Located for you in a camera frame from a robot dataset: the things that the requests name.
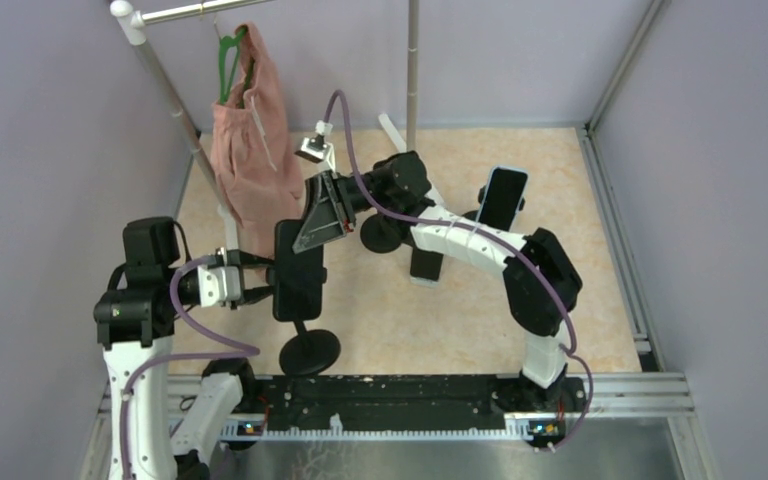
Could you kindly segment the black smartphone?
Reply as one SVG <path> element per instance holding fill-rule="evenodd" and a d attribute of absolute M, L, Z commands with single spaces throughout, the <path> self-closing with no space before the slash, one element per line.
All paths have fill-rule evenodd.
<path fill-rule="evenodd" d="M 324 247 L 295 253 L 293 244 L 301 220 L 282 220 L 275 226 L 273 317 L 279 322 L 309 321 L 322 312 L 327 281 Z"/>

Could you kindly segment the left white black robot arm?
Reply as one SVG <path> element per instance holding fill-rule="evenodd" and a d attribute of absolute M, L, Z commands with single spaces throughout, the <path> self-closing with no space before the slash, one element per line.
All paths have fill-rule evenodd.
<path fill-rule="evenodd" d="M 256 399 L 250 358 L 259 349 L 198 323 L 194 307 L 234 309 L 271 294 L 247 289 L 243 273 L 273 260 L 239 249 L 191 255 L 181 224 L 168 216 L 129 222 L 125 261 L 94 307 L 113 418 L 111 479 L 225 479 L 233 455 L 220 438 L 228 417 Z M 205 360 L 183 418 L 169 419 L 169 365 Z"/>

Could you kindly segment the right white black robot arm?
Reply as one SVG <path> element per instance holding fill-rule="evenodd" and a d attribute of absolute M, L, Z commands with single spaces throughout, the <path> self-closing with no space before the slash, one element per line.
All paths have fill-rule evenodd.
<path fill-rule="evenodd" d="M 577 348 L 570 312 L 583 281 L 557 236 L 493 228 L 449 211 L 429 197 L 425 164 L 414 151 L 374 164 L 366 173 L 321 172 L 306 181 L 308 198 L 294 253 L 345 237 L 359 212 L 376 210 L 393 221 L 399 240 L 498 277 L 512 318 L 526 332 L 521 375 L 548 389 L 566 372 Z"/>

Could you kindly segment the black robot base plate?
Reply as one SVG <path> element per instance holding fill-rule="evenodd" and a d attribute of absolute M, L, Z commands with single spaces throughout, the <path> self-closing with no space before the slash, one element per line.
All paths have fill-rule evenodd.
<path fill-rule="evenodd" d="M 565 377 L 540 393 L 516 375 L 273 376 L 254 382 L 220 431 L 259 440 L 522 440 L 546 448 L 584 411 L 589 389 Z"/>

